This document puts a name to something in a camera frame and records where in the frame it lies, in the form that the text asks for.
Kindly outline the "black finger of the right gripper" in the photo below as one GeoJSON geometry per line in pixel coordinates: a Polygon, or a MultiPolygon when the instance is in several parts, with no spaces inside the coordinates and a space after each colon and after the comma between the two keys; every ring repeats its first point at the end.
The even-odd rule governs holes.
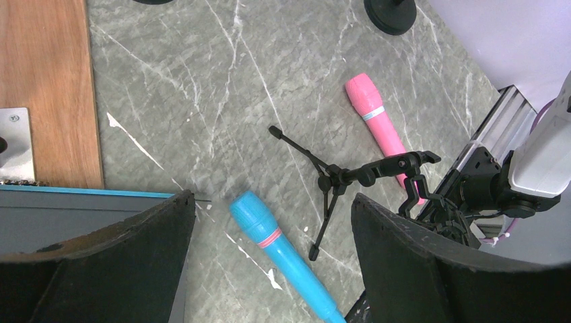
{"type": "Polygon", "coordinates": [[[364,194],[351,206],[364,298],[356,322],[569,322],[570,265],[482,252],[364,194]]]}

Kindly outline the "black tripod shock-mount stand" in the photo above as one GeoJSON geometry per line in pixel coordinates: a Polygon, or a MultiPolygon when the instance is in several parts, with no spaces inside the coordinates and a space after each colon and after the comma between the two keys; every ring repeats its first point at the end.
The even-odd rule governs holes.
{"type": "Polygon", "coordinates": [[[379,178],[393,177],[403,174],[405,176],[405,192],[407,199],[401,204],[398,215],[415,224],[418,224],[436,234],[465,246],[477,247],[477,238],[470,230],[470,225],[460,209],[448,198],[435,192],[430,192],[426,177],[421,174],[420,167],[424,164],[437,164],[441,157],[431,151],[409,151],[364,164],[360,168],[349,170],[340,168],[336,164],[326,164],[309,150],[303,148],[281,129],[270,126],[269,132],[277,139],[285,141],[288,145],[305,155],[318,172],[318,187],[323,193],[324,219],[316,240],[308,252],[308,259],[315,261],[320,252],[325,230],[330,222],[337,199],[345,194],[346,188],[354,182],[363,187],[373,186],[379,178]],[[412,208],[420,199],[430,201],[437,215],[427,219],[419,216],[411,217],[412,208]]]}

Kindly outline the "blue microphone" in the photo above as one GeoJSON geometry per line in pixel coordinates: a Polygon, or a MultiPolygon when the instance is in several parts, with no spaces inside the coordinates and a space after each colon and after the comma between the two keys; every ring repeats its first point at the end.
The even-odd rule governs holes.
{"type": "Polygon", "coordinates": [[[272,212],[253,192],[230,204],[241,230],[272,260],[312,311],[324,322],[345,322],[337,304],[283,234],[272,212]]]}

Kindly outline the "pink microphone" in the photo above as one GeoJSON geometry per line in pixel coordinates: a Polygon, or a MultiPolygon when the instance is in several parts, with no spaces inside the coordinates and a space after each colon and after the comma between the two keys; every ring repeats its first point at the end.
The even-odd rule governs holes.
{"type": "Polygon", "coordinates": [[[361,73],[345,82],[345,90],[352,106],[367,124],[380,147],[384,158],[389,162],[389,175],[395,176],[405,188],[405,168],[399,165],[399,156],[405,153],[402,141],[393,126],[373,81],[361,73]]]}

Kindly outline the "round-base stand with shock mount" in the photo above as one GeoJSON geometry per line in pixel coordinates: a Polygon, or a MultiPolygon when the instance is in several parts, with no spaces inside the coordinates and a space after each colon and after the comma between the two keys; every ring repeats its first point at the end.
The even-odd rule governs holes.
{"type": "Polygon", "coordinates": [[[167,4],[170,3],[174,0],[134,0],[137,3],[142,3],[145,5],[163,5],[163,4],[167,4]]]}

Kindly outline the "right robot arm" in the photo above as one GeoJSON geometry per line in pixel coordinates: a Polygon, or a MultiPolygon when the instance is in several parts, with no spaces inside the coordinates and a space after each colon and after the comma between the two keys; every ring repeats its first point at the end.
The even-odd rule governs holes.
{"type": "Polygon", "coordinates": [[[431,193],[420,173],[430,151],[392,155],[357,169],[371,186],[405,174],[407,200],[393,213],[363,194],[351,225],[365,290],[348,322],[569,322],[570,265],[543,266],[479,251],[469,230],[482,211],[512,219],[558,204],[570,183],[570,81],[502,165],[451,176],[431,193]]]}

